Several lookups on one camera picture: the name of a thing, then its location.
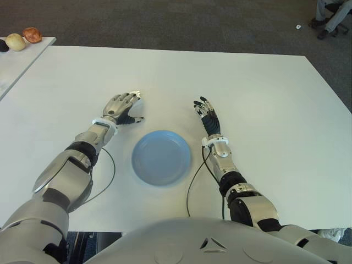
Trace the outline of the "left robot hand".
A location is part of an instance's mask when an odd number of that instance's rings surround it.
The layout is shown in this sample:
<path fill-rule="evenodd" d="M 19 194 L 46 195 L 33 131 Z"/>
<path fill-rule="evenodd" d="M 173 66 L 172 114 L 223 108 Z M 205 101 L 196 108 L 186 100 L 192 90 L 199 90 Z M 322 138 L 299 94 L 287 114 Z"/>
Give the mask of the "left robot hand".
<path fill-rule="evenodd" d="M 128 125 L 142 122 L 144 117 L 131 117 L 129 111 L 140 100 L 140 91 L 132 91 L 112 97 L 102 112 L 102 118 L 116 125 Z"/>

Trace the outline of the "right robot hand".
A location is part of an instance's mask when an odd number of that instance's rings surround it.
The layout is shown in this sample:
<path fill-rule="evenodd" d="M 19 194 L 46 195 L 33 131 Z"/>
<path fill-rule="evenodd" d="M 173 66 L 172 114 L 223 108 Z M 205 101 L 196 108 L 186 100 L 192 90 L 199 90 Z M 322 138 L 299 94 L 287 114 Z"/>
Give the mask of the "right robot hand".
<path fill-rule="evenodd" d="M 215 109 L 208 99 L 201 96 L 200 101 L 194 101 L 194 109 L 197 115 L 200 117 L 208 136 L 221 133 L 221 125 L 219 119 Z"/>

